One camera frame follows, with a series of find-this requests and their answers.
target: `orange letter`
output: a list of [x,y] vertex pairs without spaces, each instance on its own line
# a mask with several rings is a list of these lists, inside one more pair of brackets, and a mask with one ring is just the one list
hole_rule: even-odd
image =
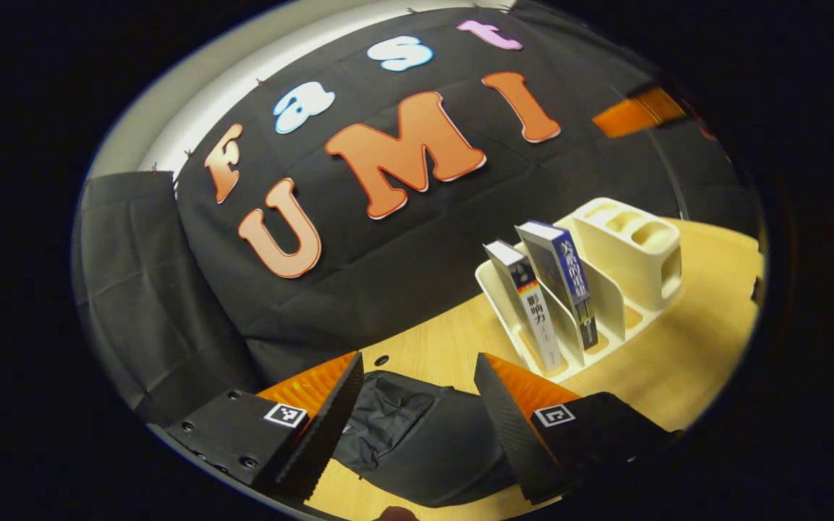
[[391,188],[382,172],[408,187],[426,192],[426,155],[433,158],[433,176],[453,181],[487,160],[484,152],[472,148],[443,111],[439,93],[417,93],[397,105],[400,138],[356,123],[327,141],[328,154],[345,159],[368,195],[368,217],[381,219],[408,202],[407,192]]
[[240,179],[240,172],[235,169],[232,171],[228,165],[235,165],[240,161],[240,148],[237,147],[234,139],[239,138],[241,133],[243,133],[243,126],[240,123],[231,125],[221,141],[208,154],[208,158],[205,158],[205,168],[211,171],[211,178],[214,179],[214,185],[218,188],[218,204],[224,202]]
[[287,279],[302,276],[306,271],[311,270],[321,257],[321,238],[317,235],[317,230],[308,220],[304,210],[301,210],[297,199],[292,195],[294,188],[295,183],[291,178],[276,182],[275,187],[272,187],[266,195],[266,206],[278,210],[285,221],[288,221],[288,225],[298,237],[298,251],[287,255],[278,244],[275,244],[269,230],[262,225],[264,215],[258,208],[246,214],[237,228],[240,238],[249,241],[250,246],[259,256],[259,260],[262,260],[272,273]]
[[550,119],[526,89],[526,79],[516,72],[495,72],[481,79],[485,85],[496,89],[513,107],[520,122],[523,123],[523,139],[530,143],[539,143],[552,139],[562,132],[559,123]]

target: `desk organizer compartment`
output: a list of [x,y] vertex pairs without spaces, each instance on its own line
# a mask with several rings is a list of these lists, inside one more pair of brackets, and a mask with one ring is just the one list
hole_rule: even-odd
[[[540,286],[567,363],[563,369],[543,373],[490,260],[478,266],[476,280],[527,369],[562,382],[619,349],[671,305],[681,290],[681,232],[649,212],[609,198],[593,199],[555,225],[567,228],[575,240],[598,331],[598,344],[584,350],[572,313]],[[522,241],[514,247],[526,253]]]

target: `book spine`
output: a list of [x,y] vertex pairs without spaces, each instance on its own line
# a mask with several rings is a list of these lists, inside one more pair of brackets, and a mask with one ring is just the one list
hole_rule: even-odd
[[578,329],[581,331],[584,349],[588,349],[597,343],[597,322],[594,321],[594,314],[589,304],[588,280],[581,267],[575,242],[570,234],[565,234],[553,241],[552,246],[559,257],[562,275],[565,278],[565,289],[572,300],[572,309],[569,311],[575,317]]
[[517,293],[520,295],[523,309],[526,310],[526,320],[536,340],[535,348],[539,350],[543,369],[549,372],[560,367],[563,362],[562,354],[559,353],[559,342],[556,340],[552,317],[549,316],[549,308],[546,306],[539,281],[534,279],[529,284],[517,287]]

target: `pink letter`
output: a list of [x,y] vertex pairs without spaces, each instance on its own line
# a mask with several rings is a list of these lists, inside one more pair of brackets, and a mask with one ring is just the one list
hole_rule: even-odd
[[456,29],[470,30],[470,32],[476,34],[476,36],[480,39],[492,44],[495,47],[500,47],[501,49],[519,51],[523,48],[523,44],[520,44],[517,40],[504,40],[498,36],[497,31],[499,29],[493,25],[482,25],[477,23],[475,20],[466,20],[463,21],[459,27],[456,27]]

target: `black fabric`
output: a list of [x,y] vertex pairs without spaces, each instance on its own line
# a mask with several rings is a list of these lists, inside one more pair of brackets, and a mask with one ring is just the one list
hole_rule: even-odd
[[[456,26],[477,20],[500,28],[523,50],[506,51]],[[366,55],[371,44],[411,35],[434,58],[388,72]],[[364,347],[477,295],[473,271],[486,260],[480,244],[515,237],[528,219],[555,221],[595,197],[678,217],[672,174],[646,133],[609,140],[590,119],[651,77],[628,51],[547,11],[441,9],[387,20],[327,44],[280,70],[216,123],[178,177],[178,208],[198,266],[248,346],[267,383]],[[491,72],[514,70],[562,133],[539,144],[501,95],[482,85]],[[272,107],[302,82],[337,94],[333,105],[287,135],[274,129]],[[343,159],[324,144],[364,123],[397,135],[397,104],[414,93],[443,95],[447,114],[487,163],[454,182],[430,176],[427,192],[381,221]],[[240,180],[222,203],[204,158],[229,126],[237,140]],[[285,251],[297,238],[264,198],[291,177],[295,197],[320,234],[317,265],[295,279],[272,274],[237,227],[254,208]]]
[[72,256],[89,346],[143,421],[168,426],[231,386],[262,388],[186,244],[171,172],[86,182]]
[[480,397],[388,370],[366,374],[334,458],[424,507],[467,504],[516,483]]

